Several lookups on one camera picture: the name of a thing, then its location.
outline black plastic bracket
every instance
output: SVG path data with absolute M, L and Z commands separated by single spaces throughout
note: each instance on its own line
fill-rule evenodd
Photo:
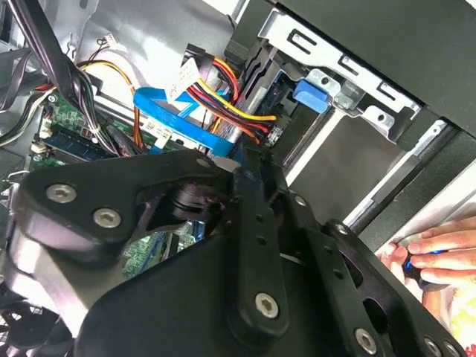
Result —
M 109 265 L 133 237 L 171 229 L 191 216 L 206 221 L 200 214 L 211 214 L 208 208 L 219 199 L 218 187 L 226 191 L 228 181 L 229 173 L 192 150 L 40 169 L 19 188 L 16 227 L 74 260 Z M 48 199 L 46 190 L 53 184 L 72 187 L 75 199 L 68 203 Z M 200 207 L 198 202 L 191 204 L 181 188 L 201 185 L 215 187 L 216 195 L 209 194 L 210 200 Z M 115 211 L 119 226 L 100 227 L 93 220 L 100 208 Z
M 289 325 L 288 304 L 273 211 L 264 194 L 262 153 L 243 147 L 244 164 L 234 173 L 225 233 L 236 280 L 228 290 L 228 321 L 234 336 L 251 349 L 264 349 Z

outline fan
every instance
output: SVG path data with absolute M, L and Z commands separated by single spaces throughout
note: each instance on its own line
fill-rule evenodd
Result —
M 73 338 L 60 317 L 0 285 L 0 357 L 64 357 Z

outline cable connector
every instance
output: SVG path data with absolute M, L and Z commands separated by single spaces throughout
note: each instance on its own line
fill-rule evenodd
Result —
M 184 65 L 190 58 L 195 59 L 196 65 L 199 68 L 200 77 L 206 82 L 213 67 L 213 60 L 215 59 L 215 56 L 208 54 L 203 48 L 189 43 L 187 49 L 185 50 L 182 65 Z

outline white connector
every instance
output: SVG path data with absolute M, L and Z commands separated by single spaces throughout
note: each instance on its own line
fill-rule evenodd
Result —
M 43 154 L 48 150 L 46 145 L 42 143 L 32 143 L 30 149 L 33 154 Z
M 53 132 L 50 129 L 41 129 L 39 131 L 39 136 L 41 139 L 50 138 L 53 135 Z

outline blue plastic latch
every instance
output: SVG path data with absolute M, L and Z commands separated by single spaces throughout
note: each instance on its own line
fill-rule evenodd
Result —
M 329 108 L 327 94 L 305 80 L 297 84 L 292 97 L 317 113 L 324 113 Z

